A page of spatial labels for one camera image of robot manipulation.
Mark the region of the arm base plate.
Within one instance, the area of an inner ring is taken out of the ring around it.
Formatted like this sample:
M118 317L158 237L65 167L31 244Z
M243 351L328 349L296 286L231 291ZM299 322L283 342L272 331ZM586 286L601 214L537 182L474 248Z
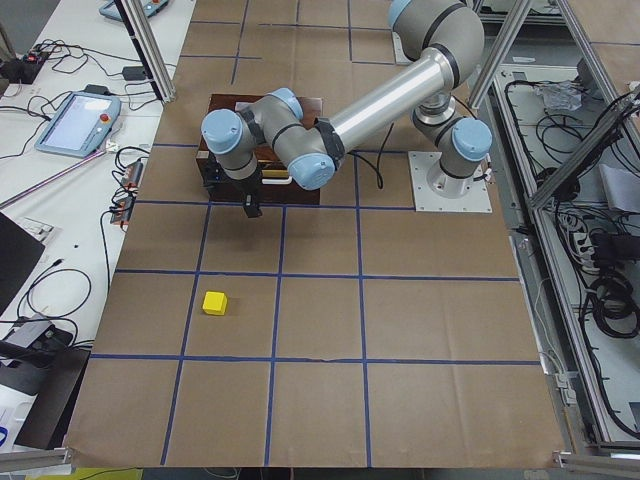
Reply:
M407 55L407 51L405 50L406 47L411 47L412 38L403 36L395 31L392 31L391 34L395 64L404 66L412 64L414 62L414 59L411 56Z
M493 209L479 164L466 179L448 176L441 169L440 152L410 151L409 171L414 208L419 213L490 214Z

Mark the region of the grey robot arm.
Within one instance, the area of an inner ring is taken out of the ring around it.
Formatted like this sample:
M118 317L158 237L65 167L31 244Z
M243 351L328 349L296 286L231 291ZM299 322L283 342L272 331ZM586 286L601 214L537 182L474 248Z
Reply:
M480 60L482 22L461 1L395 1L388 23L411 65L332 117L317 118L311 128L304 127L302 107L288 88L240 111L216 109L204 117L202 137L242 193L248 217L262 214L256 148L270 147L295 183L317 190L340 169L346 154L406 113L441 151L429 170L429 187L445 198L465 195L489 153L492 134L484 122L457 112L452 92Z

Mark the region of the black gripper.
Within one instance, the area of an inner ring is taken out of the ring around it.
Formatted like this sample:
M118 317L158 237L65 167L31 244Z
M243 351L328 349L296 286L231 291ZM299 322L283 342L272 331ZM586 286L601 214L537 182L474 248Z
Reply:
M248 218L261 217L260 204L251 194L258 194L262 185L262 171L257 166L254 171L241 180L227 175L213 154L201 160L203 187L210 197L245 197L243 210Z

